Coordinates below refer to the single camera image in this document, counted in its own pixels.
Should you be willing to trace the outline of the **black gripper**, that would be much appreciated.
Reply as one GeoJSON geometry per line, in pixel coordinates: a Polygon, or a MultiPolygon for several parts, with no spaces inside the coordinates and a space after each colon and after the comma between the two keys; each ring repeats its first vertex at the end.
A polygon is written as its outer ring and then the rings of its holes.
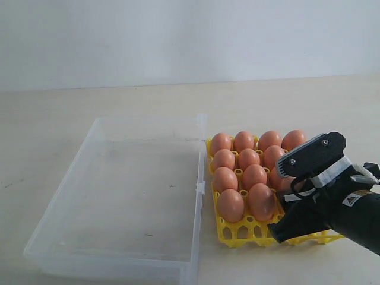
{"type": "Polygon", "coordinates": [[[285,213],[278,223],[268,224],[272,237],[283,243],[292,238],[332,229],[360,246],[379,254],[379,194],[372,191],[379,179],[378,166],[346,169],[323,188],[301,192],[277,191],[285,213]]]}

